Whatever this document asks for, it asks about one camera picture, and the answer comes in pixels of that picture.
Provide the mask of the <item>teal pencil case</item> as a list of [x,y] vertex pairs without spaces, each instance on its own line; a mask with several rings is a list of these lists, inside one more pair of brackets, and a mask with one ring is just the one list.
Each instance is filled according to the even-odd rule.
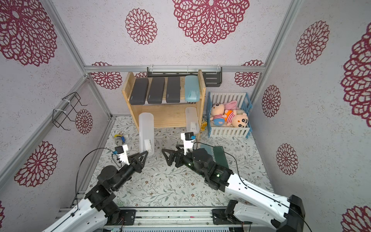
[[204,145],[204,144],[199,144],[200,145],[200,148],[203,148],[206,150],[206,152],[212,156],[212,158],[214,159],[214,151],[213,151],[213,148],[209,145]]

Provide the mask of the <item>dark green pencil case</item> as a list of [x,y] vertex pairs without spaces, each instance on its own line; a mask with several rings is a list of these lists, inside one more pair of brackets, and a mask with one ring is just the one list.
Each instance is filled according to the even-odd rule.
[[228,168],[228,161],[226,158],[225,151],[222,146],[215,146],[213,147],[214,159],[215,162],[225,168]]

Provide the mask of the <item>clear pencil case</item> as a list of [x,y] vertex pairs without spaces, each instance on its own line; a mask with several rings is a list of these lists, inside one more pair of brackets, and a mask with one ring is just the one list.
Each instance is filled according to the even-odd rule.
[[148,152],[151,157],[154,154],[154,116],[151,113],[139,115],[139,151]]
[[193,132],[194,134],[198,134],[200,131],[200,125],[199,125],[199,119],[197,115],[197,108],[187,107],[185,109],[185,117],[186,117],[187,132]]

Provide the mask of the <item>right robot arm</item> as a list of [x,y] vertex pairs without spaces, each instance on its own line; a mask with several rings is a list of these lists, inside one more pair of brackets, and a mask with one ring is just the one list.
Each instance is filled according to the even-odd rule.
[[305,210],[302,199],[291,195],[285,197],[266,191],[248,181],[229,168],[214,162],[203,148],[194,151],[163,149],[162,154],[169,166],[186,166],[204,178],[214,190],[220,190],[253,206],[231,200],[224,217],[232,223],[251,222],[269,227],[277,232],[302,232],[305,226]]

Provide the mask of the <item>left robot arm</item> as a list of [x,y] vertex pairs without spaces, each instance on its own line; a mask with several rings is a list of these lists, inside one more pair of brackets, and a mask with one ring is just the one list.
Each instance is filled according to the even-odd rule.
[[46,232],[93,232],[103,227],[109,217],[118,216],[120,208],[114,202],[118,191],[134,173],[145,167],[148,151],[129,156],[129,164],[117,169],[106,166],[98,175],[97,184],[68,213],[45,229]]

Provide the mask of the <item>black pencil case right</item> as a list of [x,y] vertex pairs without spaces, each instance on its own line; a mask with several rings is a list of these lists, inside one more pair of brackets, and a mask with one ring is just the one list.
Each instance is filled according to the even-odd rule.
[[167,103],[180,103],[180,77],[169,77],[166,89]]

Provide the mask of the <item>black pencil case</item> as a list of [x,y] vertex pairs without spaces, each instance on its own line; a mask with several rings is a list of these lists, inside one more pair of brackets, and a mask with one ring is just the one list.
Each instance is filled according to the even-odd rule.
[[130,95],[129,102],[131,105],[144,105],[146,102],[148,78],[136,78]]
[[148,92],[147,102],[149,104],[161,104],[165,87],[164,77],[154,77]]
[[167,103],[180,103],[180,77],[169,77],[166,89]]

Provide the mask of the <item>light teal case top shelf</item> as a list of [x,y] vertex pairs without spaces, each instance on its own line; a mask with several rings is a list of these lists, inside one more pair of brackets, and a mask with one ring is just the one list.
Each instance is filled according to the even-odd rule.
[[185,101],[194,103],[200,100],[199,79],[196,75],[187,75],[185,77]]

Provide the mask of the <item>plush doll blue pants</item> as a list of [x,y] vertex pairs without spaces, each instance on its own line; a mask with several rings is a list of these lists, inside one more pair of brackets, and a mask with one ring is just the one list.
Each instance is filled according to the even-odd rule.
[[223,103],[216,103],[212,105],[210,120],[215,126],[223,126],[225,121],[225,105]]

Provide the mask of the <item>plush doll orange striped shirt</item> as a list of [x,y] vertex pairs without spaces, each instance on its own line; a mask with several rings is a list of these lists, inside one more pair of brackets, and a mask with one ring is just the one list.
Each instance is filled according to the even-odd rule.
[[223,117],[228,127],[246,128],[248,125],[247,113],[238,114],[237,110],[225,110]]

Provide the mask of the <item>blue white toy crib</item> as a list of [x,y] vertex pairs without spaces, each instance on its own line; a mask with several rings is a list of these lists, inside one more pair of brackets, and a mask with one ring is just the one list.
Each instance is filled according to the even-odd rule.
[[216,93],[216,92],[209,92],[207,95],[207,108],[206,108],[206,115],[207,115],[207,129],[209,137],[241,137],[247,138],[250,133],[250,125],[249,125],[249,118],[248,118],[248,125],[246,128],[235,128],[235,127],[228,127],[226,123],[223,126],[215,126],[213,122],[210,120],[210,113],[212,105],[216,103],[227,103],[232,100],[238,101],[237,113],[247,113],[249,117],[249,111],[252,108],[252,104],[248,94],[246,93]]

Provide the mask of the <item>pink plush pillow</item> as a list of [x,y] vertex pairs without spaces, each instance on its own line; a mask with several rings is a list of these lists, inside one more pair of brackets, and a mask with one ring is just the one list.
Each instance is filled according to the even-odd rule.
[[237,100],[232,100],[227,103],[224,103],[225,110],[237,110],[239,109],[238,107],[238,101]]

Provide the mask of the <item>grey plush toy keychain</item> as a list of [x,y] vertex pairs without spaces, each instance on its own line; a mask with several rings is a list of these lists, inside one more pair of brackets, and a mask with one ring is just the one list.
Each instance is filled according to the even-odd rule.
[[121,134],[115,134],[114,135],[114,141],[115,141],[115,144],[116,146],[122,146],[126,143],[126,139],[125,139],[125,136],[121,135]]

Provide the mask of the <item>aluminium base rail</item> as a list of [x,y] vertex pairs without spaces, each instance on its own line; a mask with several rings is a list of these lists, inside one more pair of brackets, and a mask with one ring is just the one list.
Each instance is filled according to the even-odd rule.
[[93,232],[107,227],[109,231],[149,227],[249,227],[257,226],[273,232],[301,232],[303,223],[291,210],[284,210],[284,221],[273,214],[242,203],[232,202],[227,207],[201,208],[121,208],[107,216],[90,207],[71,209],[47,232]]

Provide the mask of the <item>black wall rack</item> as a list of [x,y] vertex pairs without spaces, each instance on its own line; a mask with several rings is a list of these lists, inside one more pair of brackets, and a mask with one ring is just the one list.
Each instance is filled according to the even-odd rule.
[[[147,77],[176,77],[197,75],[198,72],[175,72],[175,71],[155,71],[154,68],[147,67]],[[203,79],[206,87],[220,87],[222,84],[222,71],[203,72]]]

